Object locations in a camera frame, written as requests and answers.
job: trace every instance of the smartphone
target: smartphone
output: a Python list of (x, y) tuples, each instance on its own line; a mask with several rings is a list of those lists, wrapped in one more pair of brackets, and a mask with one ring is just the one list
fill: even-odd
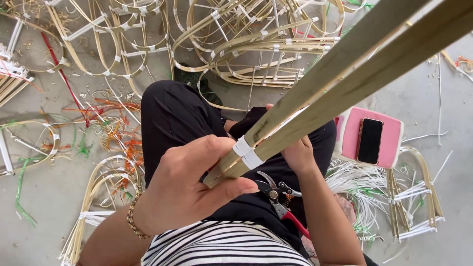
[(356, 155), (357, 161), (373, 165), (378, 164), (383, 126), (383, 121), (369, 118), (363, 118), (361, 120)]

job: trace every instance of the striped shirt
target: striped shirt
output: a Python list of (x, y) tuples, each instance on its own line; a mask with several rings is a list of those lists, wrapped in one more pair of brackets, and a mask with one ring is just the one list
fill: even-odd
[(153, 238), (141, 266), (310, 266), (286, 241), (254, 222), (196, 222)]

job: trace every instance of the concrete floor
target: concrete floor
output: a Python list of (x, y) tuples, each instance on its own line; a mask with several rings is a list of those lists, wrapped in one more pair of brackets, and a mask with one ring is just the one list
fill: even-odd
[[(366, 11), (361, 10), (355, 14), (347, 14), (347, 24), (357, 21)], [(4, 25), (11, 21), (0, 17), (0, 24)], [(5, 43), (10, 30), (1, 30), (0, 42)], [(45, 67), (44, 45), (37, 32), (23, 33), (20, 42), (27, 39), (33, 41), (31, 50), (25, 50), (27, 55), (21, 58), (21, 63), (30, 65), (32, 62), (38, 67)], [(463, 55), (473, 58), (473, 35), (469, 34), (447, 48), (453, 59)], [(90, 48), (78, 48), (79, 55), (87, 66), (94, 68), (100, 66), (97, 57), (89, 56)], [(197, 62), (193, 58), (193, 52), (185, 53), (184, 61)], [(166, 56), (153, 54), (149, 61), (149, 67), (156, 80), (168, 79), (168, 66), (160, 62)], [(392, 82), (368, 101), (362, 103), (364, 107), (391, 115), (404, 122), (405, 137), (433, 134), (437, 132), (438, 123), (438, 79), (428, 77), (429, 74), (437, 74), (437, 65), (433, 63), (422, 63), (412, 71)], [(473, 113), (473, 83), (467, 78), (460, 77), (453, 72), (446, 61), (441, 61), (442, 67), (442, 131), (448, 133), (442, 137), (442, 146), (437, 144), (436, 137), (428, 137), (412, 141), (409, 145), (417, 148), (425, 157), (429, 169), (433, 175), (437, 173), (447, 154), (453, 150), (448, 163), (442, 170), (442, 174), (436, 181), (437, 193), (445, 214), (446, 222), (440, 222), (438, 233), (427, 233), (412, 238), (408, 242), (407, 249), (395, 260), (389, 262), (391, 265), (469, 265), (471, 261), (469, 250), (472, 245), (468, 244), (468, 235), (473, 234), (472, 227), (468, 226), (473, 217), (473, 209), (466, 200), (472, 195), (473, 181), (469, 178), (473, 168), (469, 164), (469, 158), (473, 156), (473, 144), (468, 141), (468, 132), (473, 131), (473, 125), (467, 123)], [(65, 69), (68, 73), (80, 73), (74, 65)], [(218, 77), (207, 74), (210, 87), (223, 100), (224, 105), (230, 107), (246, 108), (248, 104), (249, 88), (225, 84)], [(104, 90), (104, 80), (90, 76), (70, 76), (73, 90), (77, 94), (86, 93), (88, 89), (93, 91)], [(143, 91), (152, 82), (148, 74), (142, 73), (137, 79), (138, 89)], [(71, 111), (62, 111), (63, 108), (74, 107), (72, 98), (63, 85), (58, 74), (40, 73), (36, 75), (35, 84), (44, 89), (44, 93), (36, 91), (29, 86), (0, 108), (0, 121), (9, 122), (11, 119), (30, 119), (38, 116), (38, 110), (43, 108), (48, 113), (63, 114), (69, 118), (78, 117)], [(124, 95), (131, 92), (125, 80), (120, 79), (112, 83), (114, 88)], [(282, 95), (282, 89), (254, 88), (250, 105), (263, 106), (266, 103), (275, 103)], [(231, 117), (239, 118), (242, 114), (229, 114)], [(39, 128), (29, 127), (17, 128), (15, 133), (25, 140), (35, 143)], [(72, 141), (72, 127), (61, 129), (61, 142)], [(26, 171), (23, 183), (22, 200), (23, 207), (38, 221), (33, 228), (25, 220), (20, 221), (15, 213), (15, 195), (17, 189), (17, 175), (0, 178), (0, 202), (3, 219), (0, 220), (0, 261), (5, 266), (51, 266), (59, 265), (56, 257), (60, 254), (64, 245), (63, 238), (67, 237), (83, 200), (84, 190), (89, 176), (95, 167), (95, 163), (103, 158), (112, 156), (105, 153), (97, 143), (93, 134), (87, 137), (87, 144), (93, 143), (90, 158), (83, 155), (72, 154), (72, 160), (57, 158), (54, 165), (43, 163)], [(31, 156), (31, 151), (25, 150), (16, 143), (9, 141), (10, 154), (22, 154)], [(380, 234), (385, 242), (377, 240), (371, 249), (365, 252), (378, 263), (390, 257), (400, 244), (392, 244), (390, 230), (383, 217), (379, 219), (381, 230), (374, 232)]]

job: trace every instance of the scissors blade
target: scissors blade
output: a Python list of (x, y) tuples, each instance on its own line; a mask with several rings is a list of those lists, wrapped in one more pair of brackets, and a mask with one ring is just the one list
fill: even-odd
[(278, 188), (276, 186), (276, 183), (274, 182), (274, 180), (270, 176), (266, 175), (265, 173), (263, 173), (261, 171), (257, 171), (256, 173), (259, 174), (260, 176), (264, 177), (264, 179), (266, 179), (266, 181), (268, 181), (271, 188), (274, 188), (274, 189)]

